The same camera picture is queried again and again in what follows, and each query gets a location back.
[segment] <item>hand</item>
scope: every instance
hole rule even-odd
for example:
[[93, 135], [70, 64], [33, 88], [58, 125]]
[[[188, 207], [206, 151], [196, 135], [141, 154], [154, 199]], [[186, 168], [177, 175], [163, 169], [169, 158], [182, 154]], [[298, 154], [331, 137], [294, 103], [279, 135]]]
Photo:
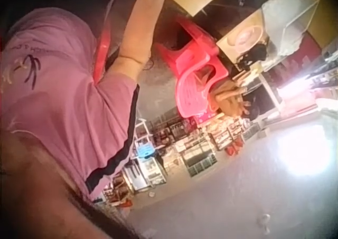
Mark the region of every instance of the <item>hand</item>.
[[244, 102], [240, 102], [239, 103], [239, 107], [240, 107], [242, 113], [244, 113], [245, 115], [249, 115], [250, 114], [250, 112], [246, 108], [246, 107], [250, 107], [250, 106], [251, 106], [251, 103], [248, 102], [248, 101], [244, 101]]

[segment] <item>bright light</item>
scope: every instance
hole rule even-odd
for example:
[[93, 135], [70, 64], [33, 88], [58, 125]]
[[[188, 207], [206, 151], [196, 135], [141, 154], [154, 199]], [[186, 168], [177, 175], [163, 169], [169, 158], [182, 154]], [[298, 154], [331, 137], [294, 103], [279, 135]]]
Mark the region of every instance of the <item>bright light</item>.
[[298, 95], [299, 93], [307, 90], [311, 86], [311, 79], [306, 80], [306, 77], [293, 81], [285, 87], [278, 89], [278, 94], [282, 98], [290, 98]]
[[297, 176], [322, 173], [330, 164], [330, 148], [322, 126], [294, 130], [278, 140], [281, 161]]
[[275, 119], [280, 115], [279, 111], [275, 111], [268, 116], [268, 119]]

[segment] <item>wall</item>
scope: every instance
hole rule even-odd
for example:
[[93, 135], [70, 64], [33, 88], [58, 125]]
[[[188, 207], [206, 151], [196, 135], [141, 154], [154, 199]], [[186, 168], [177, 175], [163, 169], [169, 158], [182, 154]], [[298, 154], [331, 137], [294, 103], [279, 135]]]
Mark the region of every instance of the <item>wall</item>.
[[308, 31], [321, 48], [338, 36], [338, 10], [333, 0], [320, 0]]

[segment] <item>dark hair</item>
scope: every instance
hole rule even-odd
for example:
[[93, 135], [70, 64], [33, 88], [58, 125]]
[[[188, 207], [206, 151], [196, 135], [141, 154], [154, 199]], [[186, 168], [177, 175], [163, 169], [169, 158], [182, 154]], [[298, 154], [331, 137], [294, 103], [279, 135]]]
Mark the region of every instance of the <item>dark hair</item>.
[[249, 115], [243, 113], [242, 118], [249, 119], [250, 121], [257, 119], [257, 117], [260, 115], [260, 108], [256, 101], [255, 94], [252, 92], [247, 95], [244, 95], [243, 101], [250, 102], [251, 106], [246, 107], [246, 109], [249, 111]]

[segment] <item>glass display case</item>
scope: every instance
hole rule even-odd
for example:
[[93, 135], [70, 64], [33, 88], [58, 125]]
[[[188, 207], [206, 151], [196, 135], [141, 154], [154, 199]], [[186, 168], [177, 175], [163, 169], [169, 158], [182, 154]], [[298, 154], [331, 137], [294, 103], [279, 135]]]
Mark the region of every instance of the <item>glass display case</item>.
[[278, 55], [298, 50], [318, 3], [319, 0], [269, 0], [263, 4], [265, 29]]
[[138, 158], [138, 163], [145, 178], [151, 186], [161, 185], [166, 183], [164, 172], [158, 165], [154, 157], [147, 159]]
[[190, 143], [190, 145], [186, 145], [186, 147], [187, 149], [181, 155], [191, 177], [196, 176], [217, 162], [212, 146], [203, 136]]

